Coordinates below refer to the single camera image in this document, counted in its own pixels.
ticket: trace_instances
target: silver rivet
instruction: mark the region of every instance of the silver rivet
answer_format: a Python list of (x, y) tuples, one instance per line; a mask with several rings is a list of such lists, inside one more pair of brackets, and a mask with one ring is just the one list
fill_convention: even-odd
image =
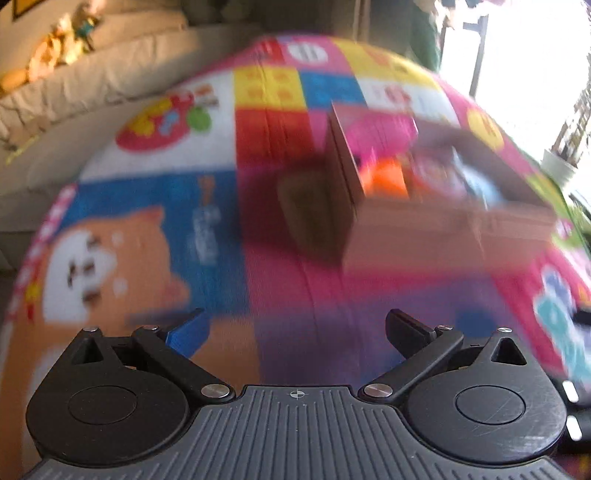
[(230, 389), (226, 385), (212, 383), (205, 385), (205, 387), (201, 389), (201, 393), (207, 398), (223, 398), (230, 394)]
[(370, 383), (369, 385), (366, 385), (366, 387), (363, 389), (363, 392), (368, 397), (373, 398), (386, 398), (394, 393), (390, 385), (383, 383)]

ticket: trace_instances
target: brown box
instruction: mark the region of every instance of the brown box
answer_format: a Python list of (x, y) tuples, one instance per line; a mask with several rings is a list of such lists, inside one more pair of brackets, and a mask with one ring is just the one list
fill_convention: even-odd
[(335, 242), (345, 270), (478, 271), (527, 265), (549, 243), (554, 210), (469, 131), (415, 119), (414, 148), (452, 145), (507, 200), (474, 202), (365, 196), (343, 132), (367, 108), (334, 105), (327, 134)]

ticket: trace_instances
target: pink object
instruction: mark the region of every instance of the pink object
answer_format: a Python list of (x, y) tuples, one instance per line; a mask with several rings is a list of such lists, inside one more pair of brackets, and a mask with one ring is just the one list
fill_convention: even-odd
[(345, 137), (351, 153), (364, 162), (406, 153), (416, 141), (418, 130), (409, 115), (370, 112), (355, 121)]

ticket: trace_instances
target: gray gripper base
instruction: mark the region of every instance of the gray gripper base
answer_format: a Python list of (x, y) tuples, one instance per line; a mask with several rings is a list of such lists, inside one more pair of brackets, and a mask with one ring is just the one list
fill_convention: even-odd
[(49, 459), (27, 478), (553, 480), (567, 476), (546, 458), (490, 469), (449, 460), (420, 443), (396, 410), (363, 403), (346, 387), (248, 387), (229, 404), (201, 409), (178, 442), (149, 459), (101, 469)]

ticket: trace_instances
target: blue tile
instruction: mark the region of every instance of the blue tile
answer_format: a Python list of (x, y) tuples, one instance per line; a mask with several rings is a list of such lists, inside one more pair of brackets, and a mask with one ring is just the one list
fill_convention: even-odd
[(300, 71), (301, 86), (309, 109), (329, 109), (332, 102), (365, 105), (355, 77)]

